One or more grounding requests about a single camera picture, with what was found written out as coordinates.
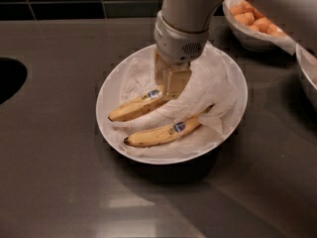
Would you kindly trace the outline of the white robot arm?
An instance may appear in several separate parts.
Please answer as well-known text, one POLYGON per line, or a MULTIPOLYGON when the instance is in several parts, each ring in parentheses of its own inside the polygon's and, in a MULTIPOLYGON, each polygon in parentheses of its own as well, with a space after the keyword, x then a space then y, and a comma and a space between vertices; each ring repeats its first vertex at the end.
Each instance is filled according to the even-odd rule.
POLYGON ((218 7, 245 47, 258 51, 273 44, 291 53, 298 44, 316 62, 317 0, 163 0, 155 39, 156 83, 165 100, 183 91, 189 64, 201 56, 218 7))

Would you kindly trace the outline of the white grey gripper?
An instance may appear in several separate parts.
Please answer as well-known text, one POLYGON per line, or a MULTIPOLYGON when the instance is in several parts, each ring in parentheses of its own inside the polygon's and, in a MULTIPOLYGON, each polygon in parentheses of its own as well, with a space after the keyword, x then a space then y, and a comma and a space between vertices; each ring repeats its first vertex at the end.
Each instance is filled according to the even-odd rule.
POLYGON ((209 31, 186 33, 176 30, 158 12, 154 35, 157 44, 155 81, 163 87, 163 99, 169 101, 177 98, 186 87, 192 74, 189 61, 201 56, 209 31))

